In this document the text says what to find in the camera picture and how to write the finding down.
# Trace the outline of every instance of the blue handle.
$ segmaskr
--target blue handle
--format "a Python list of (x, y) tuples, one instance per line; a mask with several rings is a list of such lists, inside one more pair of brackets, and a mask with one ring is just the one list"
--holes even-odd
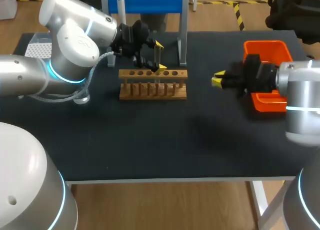
[[(182, 13), (182, 0), (124, 0), (127, 14)], [(109, 14), (117, 14), (117, 0), (108, 0)]]

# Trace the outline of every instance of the black tabletop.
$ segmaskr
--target black tabletop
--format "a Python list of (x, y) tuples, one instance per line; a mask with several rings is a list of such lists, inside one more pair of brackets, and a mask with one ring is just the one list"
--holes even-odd
[[(177, 35), (155, 37), (161, 63), (176, 69)], [(290, 31), (188, 33), (186, 101), (119, 101), (118, 69), (133, 67), (117, 59), (115, 68), (99, 64), (88, 104), (1, 98), (0, 121), (33, 134), (66, 180), (295, 176), (315, 150), (286, 139), (284, 115), (258, 114), (250, 97), (211, 86), (215, 72), (243, 59), (247, 40), (283, 40), (294, 60), (306, 59)]]

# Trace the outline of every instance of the orange plastic bin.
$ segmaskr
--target orange plastic bin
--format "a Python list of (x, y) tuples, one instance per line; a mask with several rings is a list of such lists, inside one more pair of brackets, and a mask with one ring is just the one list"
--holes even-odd
[[(283, 41), (246, 41), (244, 43), (244, 57), (248, 54), (259, 54), (263, 63), (280, 65), (282, 62), (291, 62), (292, 57)], [(261, 112), (285, 112), (287, 99), (277, 90), (272, 93), (251, 93), (256, 110)]]

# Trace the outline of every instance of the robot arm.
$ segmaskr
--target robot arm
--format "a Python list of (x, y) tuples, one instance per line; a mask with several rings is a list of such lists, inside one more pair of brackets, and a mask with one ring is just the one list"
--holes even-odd
[(216, 73), (212, 83), (237, 88), (240, 94), (278, 90), (287, 97), (287, 138), (297, 144), (320, 145), (320, 61), (275, 66), (262, 63), (258, 55), (248, 55), (240, 69)]
[(140, 57), (142, 44), (156, 44), (140, 21), (117, 27), (115, 19), (78, 0), (43, 0), (39, 21), (51, 33), (51, 58), (0, 55), (0, 96), (70, 95), (90, 78), (101, 59), (98, 47), (111, 47), (117, 56), (139, 55), (137, 66), (159, 69)]

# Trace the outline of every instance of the white box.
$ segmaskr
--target white box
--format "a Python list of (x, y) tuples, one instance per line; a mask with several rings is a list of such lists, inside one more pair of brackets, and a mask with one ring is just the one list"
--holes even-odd
[(0, 0), (0, 20), (13, 19), (17, 9), (17, 0)]

